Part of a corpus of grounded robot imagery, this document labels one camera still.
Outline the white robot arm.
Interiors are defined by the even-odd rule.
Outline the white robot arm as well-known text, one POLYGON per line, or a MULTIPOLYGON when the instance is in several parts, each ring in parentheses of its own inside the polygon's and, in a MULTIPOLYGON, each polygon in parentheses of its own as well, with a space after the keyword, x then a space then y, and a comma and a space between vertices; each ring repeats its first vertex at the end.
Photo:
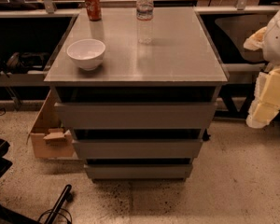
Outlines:
POLYGON ((268 63, 259 73, 254 100, 248 110, 246 124, 260 129, 268 125, 280 111, 280 9, 268 24, 244 42, 244 48, 262 49, 268 63))

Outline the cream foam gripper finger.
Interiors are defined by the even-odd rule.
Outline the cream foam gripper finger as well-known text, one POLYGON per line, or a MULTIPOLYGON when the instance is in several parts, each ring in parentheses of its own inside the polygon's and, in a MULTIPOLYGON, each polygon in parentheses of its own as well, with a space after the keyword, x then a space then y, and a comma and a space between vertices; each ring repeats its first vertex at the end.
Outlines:
POLYGON ((261 129, 269 125, 280 111, 280 66, 269 73, 259 73, 254 96, 246 124, 250 128, 261 129))

